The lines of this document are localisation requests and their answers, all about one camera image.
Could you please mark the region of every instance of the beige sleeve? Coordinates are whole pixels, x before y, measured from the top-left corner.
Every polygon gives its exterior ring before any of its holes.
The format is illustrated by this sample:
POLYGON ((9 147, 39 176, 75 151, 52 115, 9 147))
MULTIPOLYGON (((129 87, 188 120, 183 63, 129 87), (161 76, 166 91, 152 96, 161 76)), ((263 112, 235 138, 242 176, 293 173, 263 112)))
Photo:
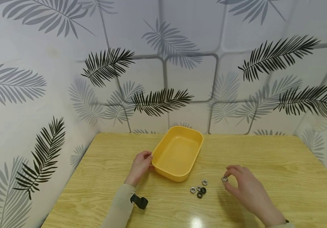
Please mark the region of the beige sleeve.
POLYGON ((292 223, 286 223, 283 225, 267 226, 266 228, 295 228, 295 226, 292 223))
POLYGON ((135 192, 134 187, 126 184, 118 188, 101 228, 126 227, 133 209, 133 203, 130 199, 135 192))

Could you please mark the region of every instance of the hex nut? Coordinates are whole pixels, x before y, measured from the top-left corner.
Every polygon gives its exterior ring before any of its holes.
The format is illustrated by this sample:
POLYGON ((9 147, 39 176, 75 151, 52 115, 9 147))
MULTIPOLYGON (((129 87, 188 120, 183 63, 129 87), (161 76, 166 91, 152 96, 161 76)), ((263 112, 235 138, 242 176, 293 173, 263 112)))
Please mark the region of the hex nut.
POLYGON ((203 194, 201 192, 198 192, 198 194, 196 195, 199 199, 201 199, 203 197, 203 194))
POLYGON ((200 188, 200 192, 204 195, 207 192, 207 189, 205 187, 200 188))

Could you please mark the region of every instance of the black clip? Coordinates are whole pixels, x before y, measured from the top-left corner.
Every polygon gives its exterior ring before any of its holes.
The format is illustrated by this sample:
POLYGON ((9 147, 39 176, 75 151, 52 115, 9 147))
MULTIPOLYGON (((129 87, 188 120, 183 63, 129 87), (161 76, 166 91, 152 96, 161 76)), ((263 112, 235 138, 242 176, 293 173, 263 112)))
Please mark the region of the black clip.
POLYGON ((145 197, 138 197, 136 194, 133 194, 131 197, 131 203, 134 202, 139 209, 144 210, 148 204, 148 200, 145 197))

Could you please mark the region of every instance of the yellow plastic tray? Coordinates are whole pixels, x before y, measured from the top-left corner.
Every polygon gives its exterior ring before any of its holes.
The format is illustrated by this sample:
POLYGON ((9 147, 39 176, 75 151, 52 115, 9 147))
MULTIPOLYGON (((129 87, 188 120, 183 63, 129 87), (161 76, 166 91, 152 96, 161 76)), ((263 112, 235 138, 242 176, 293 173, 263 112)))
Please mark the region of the yellow plastic tray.
POLYGON ((203 140, 203 135, 196 130, 181 126, 170 128, 152 153, 156 172, 175 182, 186 180, 203 140))

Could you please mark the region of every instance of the wooden table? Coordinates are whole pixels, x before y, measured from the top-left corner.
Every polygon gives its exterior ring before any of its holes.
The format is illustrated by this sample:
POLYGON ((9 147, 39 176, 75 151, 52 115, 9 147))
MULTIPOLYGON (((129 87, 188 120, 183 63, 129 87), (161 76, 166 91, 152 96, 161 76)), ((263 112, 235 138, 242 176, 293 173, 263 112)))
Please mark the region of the wooden table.
MULTIPOLYGON (((116 189, 140 151, 162 134, 97 134, 43 228, 99 228, 116 189)), ((327 170, 295 136, 204 135, 194 167, 182 183, 149 173, 137 187, 145 211, 134 207, 129 228, 263 227, 223 188, 230 164, 247 166, 296 228, 327 227, 327 170), (190 187, 207 179, 202 199, 190 187)), ((236 185, 233 177, 230 182, 236 185)))

